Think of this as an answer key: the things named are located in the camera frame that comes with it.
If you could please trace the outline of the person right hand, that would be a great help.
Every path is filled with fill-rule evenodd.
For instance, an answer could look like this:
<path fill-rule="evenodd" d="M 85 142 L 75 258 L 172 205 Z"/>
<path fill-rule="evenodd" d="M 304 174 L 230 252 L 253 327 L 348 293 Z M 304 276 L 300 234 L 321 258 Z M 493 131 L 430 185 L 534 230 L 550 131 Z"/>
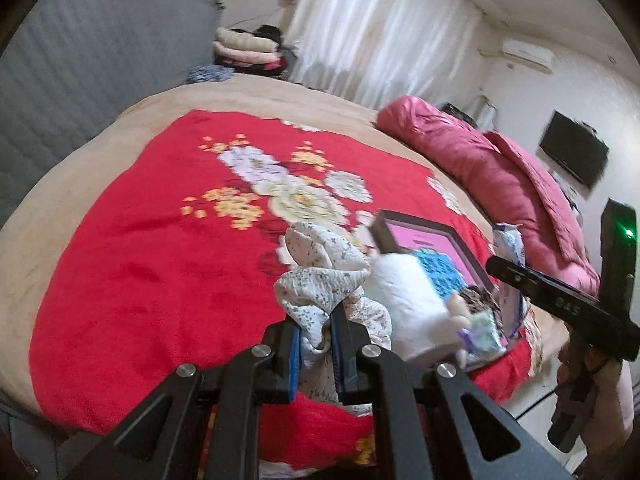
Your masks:
<path fill-rule="evenodd" d="M 611 360 L 598 349 L 588 347 L 584 364 L 592 374 L 597 395 L 591 418 L 580 437 L 589 456 L 613 454 L 627 442 L 634 429 L 629 363 Z"/>

